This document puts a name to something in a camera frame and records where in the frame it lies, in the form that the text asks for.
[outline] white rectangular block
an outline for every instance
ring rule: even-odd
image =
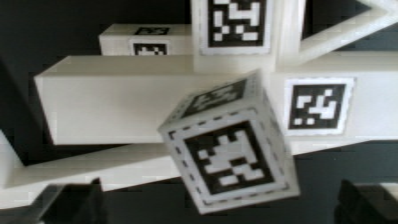
[[[182,96],[232,74],[195,75],[191,57],[67,57],[35,77],[54,144],[159,143]]]
[[[298,195],[257,73],[189,94],[159,127],[202,214]]]
[[[184,24],[113,24],[99,35],[102,55],[189,55],[189,29]]]

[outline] white block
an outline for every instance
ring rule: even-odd
[[[282,16],[282,3],[273,0],[241,1],[241,5],[237,3],[230,3],[230,1],[189,1],[191,4],[191,34],[193,34],[193,66],[197,73],[246,73],[253,69],[261,68],[264,71],[275,70],[275,57],[277,57],[277,45],[278,45],[278,30],[280,30],[280,19]],[[211,8],[211,5],[218,5],[225,11]],[[261,41],[248,41],[253,45],[248,47],[241,47],[239,45],[246,44],[246,41],[237,41],[241,34],[241,25],[232,25],[232,23],[241,23],[241,21],[252,21],[257,25],[245,25],[243,31],[261,33]],[[211,36],[223,32],[218,36],[221,36],[221,41],[209,41]],[[218,46],[221,44],[211,43],[232,43],[230,46]]]
[[[298,195],[257,73],[189,94],[159,127],[202,214]]]
[[[191,57],[67,57],[35,77],[54,144],[159,143],[182,96],[234,75],[195,75]]]
[[[102,55],[189,55],[189,29],[184,24],[113,24],[99,35]]]

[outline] black object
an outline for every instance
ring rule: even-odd
[[[49,185],[21,217],[8,224],[106,224],[99,179]]]
[[[398,202],[378,184],[351,184],[342,180],[335,223],[396,224]]]

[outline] white cube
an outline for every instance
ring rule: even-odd
[[[184,24],[113,24],[99,35],[102,55],[189,55],[191,35]]]
[[[257,71],[188,96],[159,132],[200,213],[298,195]]]

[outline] black background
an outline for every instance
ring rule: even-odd
[[[312,0],[303,36],[364,8],[353,0]],[[97,35],[111,23],[189,23],[186,0],[1,0],[0,129],[24,164],[111,146],[54,147],[31,77],[67,55],[99,55]],[[396,25],[349,50],[396,49]],[[371,142],[296,156],[301,196],[200,216],[179,179],[106,192],[109,223],[332,223],[339,181],[396,181],[398,142]],[[0,212],[0,223],[24,208]]]

